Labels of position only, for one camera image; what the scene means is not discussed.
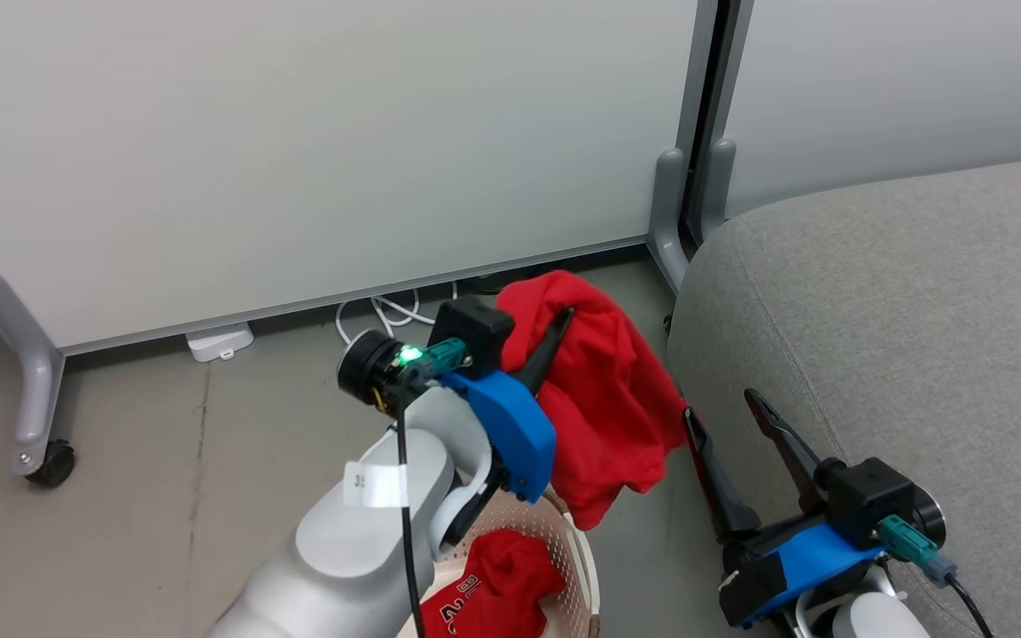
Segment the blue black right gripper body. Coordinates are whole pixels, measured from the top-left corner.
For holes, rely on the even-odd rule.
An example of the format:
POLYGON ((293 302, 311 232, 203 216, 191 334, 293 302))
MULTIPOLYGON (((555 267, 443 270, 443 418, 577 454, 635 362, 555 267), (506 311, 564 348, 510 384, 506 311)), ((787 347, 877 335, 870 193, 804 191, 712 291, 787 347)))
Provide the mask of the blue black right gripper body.
POLYGON ((869 513, 803 516, 764 526, 753 512, 721 514, 720 607, 727 625, 777 618, 803 595, 817 606, 864 589, 884 550, 879 521, 869 513))

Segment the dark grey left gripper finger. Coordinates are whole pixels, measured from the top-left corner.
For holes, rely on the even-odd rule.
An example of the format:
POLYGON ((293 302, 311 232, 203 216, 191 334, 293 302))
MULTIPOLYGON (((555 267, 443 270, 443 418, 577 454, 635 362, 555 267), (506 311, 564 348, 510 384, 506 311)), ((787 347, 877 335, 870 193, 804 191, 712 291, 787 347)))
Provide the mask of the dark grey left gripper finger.
POLYGON ((568 327, 571 326, 575 314, 575 307, 565 307, 552 318, 546 330, 543 332, 542 340, 536 348, 527 356, 521 369, 513 375, 531 395, 536 396, 542 390, 544 380, 554 363, 560 345, 562 345, 564 335, 568 327))

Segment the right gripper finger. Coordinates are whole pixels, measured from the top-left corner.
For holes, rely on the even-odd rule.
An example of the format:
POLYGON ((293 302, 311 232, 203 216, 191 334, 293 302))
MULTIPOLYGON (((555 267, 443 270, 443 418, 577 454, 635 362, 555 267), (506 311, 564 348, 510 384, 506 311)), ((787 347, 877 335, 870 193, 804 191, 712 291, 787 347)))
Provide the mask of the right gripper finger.
POLYGON ((807 516, 822 512, 826 506, 826 493, 817 484, 815 473, 822 460, 812 451, 803 437, 786 420, 779 416, 776 409, 765 400, 761 392, 746 388, 745 402, 762 435, 771 440, 782 457, 791 480, 799 492, 799 508, 807 516))
POLYGON ((713 441, 697 413, 686 407, 683 422, 716 540, 740 541, 751 537, 761 526, 760 517, 737 495, 732 480, 714 453, 713 441))

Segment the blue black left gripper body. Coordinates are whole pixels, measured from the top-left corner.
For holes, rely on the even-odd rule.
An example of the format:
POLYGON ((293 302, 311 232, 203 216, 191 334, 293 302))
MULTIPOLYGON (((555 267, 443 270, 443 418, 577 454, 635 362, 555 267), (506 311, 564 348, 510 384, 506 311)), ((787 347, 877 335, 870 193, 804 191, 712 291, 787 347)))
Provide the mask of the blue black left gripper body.
POLYGON ((557 435, 530 389, 499 370, 478 379, 448 373, 440 382, 461 395, 478 418, 507 472, 508 492, 538 502, 550 484, 557 435))

